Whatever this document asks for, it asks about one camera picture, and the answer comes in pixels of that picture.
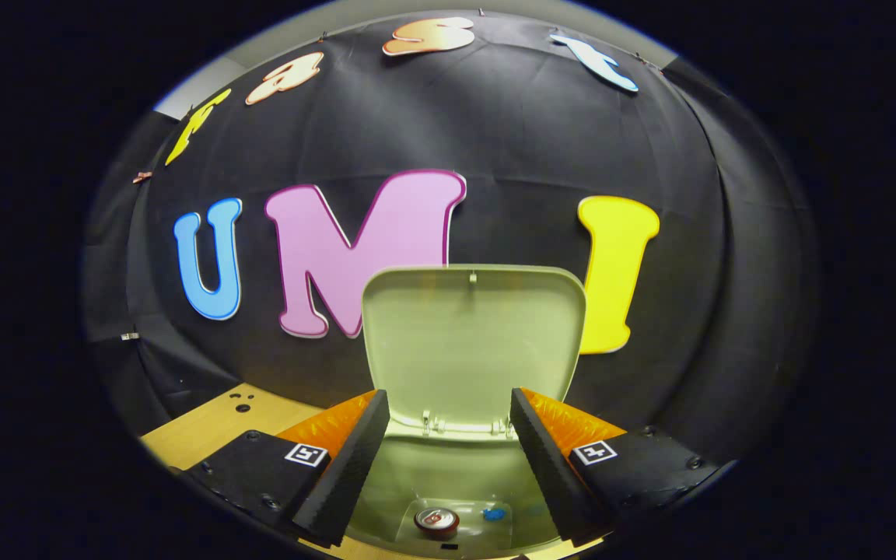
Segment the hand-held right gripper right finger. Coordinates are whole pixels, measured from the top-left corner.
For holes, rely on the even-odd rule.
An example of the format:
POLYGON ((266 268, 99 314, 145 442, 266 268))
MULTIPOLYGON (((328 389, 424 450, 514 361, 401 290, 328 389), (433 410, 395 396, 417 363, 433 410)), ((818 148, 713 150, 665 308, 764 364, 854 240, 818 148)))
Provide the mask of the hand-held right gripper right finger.
POLYGON ((618 428, 527 387, 511 393, 509 424, 559 537, 576 546, 650 528, 721 476, 664 429, 618 428))

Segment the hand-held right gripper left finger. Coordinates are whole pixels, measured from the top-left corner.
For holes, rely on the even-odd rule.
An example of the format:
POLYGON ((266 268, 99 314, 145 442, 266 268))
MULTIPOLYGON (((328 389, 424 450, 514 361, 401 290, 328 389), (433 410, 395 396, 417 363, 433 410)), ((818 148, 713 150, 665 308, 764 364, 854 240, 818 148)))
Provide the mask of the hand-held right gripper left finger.
POLYGON ((168 465, 242 528, 285 549, 331 549, 344 542, 388 422, 383 390, 318 408, 230 389, 168 423, 168 465))

